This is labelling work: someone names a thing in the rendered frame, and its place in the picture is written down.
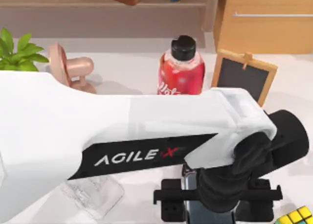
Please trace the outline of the green potted plant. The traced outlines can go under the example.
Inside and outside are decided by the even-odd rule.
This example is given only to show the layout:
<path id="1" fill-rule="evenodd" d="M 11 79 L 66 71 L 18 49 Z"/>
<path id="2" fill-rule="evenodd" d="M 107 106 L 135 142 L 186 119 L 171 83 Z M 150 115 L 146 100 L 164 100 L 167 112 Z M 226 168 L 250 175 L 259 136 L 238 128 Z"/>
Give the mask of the green potted plant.
<path id="1" fill-rule="evenodd" d="M 0 70 L 38 71 L 34 63 L 48 63 L 49 59 L 40 54 L 43 47 L 30 42 L 32 34 L 22 35 L 14 45 L 11 32 L 3 27 L 0 30 Z"/>

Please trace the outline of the beige open shelf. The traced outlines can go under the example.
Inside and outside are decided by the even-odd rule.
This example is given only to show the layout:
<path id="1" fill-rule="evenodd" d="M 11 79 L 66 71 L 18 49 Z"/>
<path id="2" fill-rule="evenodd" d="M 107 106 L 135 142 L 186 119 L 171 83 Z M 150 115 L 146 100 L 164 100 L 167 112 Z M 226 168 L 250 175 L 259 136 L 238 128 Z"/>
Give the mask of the beige open shelf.
<path id="1" fill-rule="evenodd" d="M 155 41 L 159 46 L 181 34 L 201 47 L 211 42 L 218 0 L 141 0 L 125 5 L 114 0 L 0 0 L 0 28 L 14 37 L 82 42 L 98 47 L 122 42 Z"/>

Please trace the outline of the dark grey smartphone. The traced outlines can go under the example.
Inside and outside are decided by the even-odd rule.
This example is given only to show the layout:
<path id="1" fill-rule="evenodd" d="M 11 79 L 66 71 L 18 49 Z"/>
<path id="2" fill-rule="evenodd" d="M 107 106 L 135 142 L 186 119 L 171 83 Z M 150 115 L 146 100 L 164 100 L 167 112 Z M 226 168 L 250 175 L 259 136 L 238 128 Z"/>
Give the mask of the dark grey smartphone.
<path id="1" fill-rule="evenodd" d="M 197 172 L 183 165 L 183 188 L 193 190 L 197 188 Z M 200 201 L 185 201 L 186 224 L 236 224 L 233 212 L 215 213 L 207 209 Z"/>

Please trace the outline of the colourful puzzle cube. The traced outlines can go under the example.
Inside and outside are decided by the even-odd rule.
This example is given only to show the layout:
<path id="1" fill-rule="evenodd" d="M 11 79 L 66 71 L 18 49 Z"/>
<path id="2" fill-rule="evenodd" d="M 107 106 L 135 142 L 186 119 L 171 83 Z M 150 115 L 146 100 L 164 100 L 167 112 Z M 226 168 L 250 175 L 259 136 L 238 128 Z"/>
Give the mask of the colourful puzzle cube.
<path id="1" fill-rule="evenodd" d="M 313 224 L 313 212 L 307 206 L 302 206 L 279 217 L 274 224 Z"/>

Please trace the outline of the red bottle with black cap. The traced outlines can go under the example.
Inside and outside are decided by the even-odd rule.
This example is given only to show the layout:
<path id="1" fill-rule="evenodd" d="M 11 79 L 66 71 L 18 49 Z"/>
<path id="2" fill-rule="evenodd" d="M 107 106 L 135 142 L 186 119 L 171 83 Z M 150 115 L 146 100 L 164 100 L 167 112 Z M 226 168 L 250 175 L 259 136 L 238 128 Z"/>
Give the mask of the red bottle with black cap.
<path id="1" fill-rule="evenodd" d="M 196 50 L 196 41 L 180 35 L 160 58 L 157 94 L 200 94 L 205 76 L 205 63 Z"/>

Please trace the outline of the wooden framed blackboard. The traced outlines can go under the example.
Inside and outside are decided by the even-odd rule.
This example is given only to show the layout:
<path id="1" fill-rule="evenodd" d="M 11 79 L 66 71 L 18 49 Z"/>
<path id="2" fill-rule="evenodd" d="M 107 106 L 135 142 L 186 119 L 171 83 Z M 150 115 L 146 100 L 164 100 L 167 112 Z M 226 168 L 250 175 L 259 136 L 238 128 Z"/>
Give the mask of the wooden framed blackboard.
<path id="1" fill-rule="evenodd" d="M 252 53 L 217 52 L 211 87 L 243 88 L 263 106 L 278 67 L 253 58 Z"/>

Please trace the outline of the wooden cupboard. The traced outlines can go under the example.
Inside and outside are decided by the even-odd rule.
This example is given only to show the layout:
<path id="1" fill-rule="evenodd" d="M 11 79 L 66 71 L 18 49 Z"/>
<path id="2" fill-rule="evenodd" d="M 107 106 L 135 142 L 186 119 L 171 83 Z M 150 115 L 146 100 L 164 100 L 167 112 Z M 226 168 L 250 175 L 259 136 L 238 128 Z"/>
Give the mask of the wooden cupboard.
<path id="1" fill-rule="evenodd" d="M 313 14 L 313 0 L 219 0 L 215 49 L 254 54 L 313 53 L 313 18 L 238 18 L 239 14 Z"/>

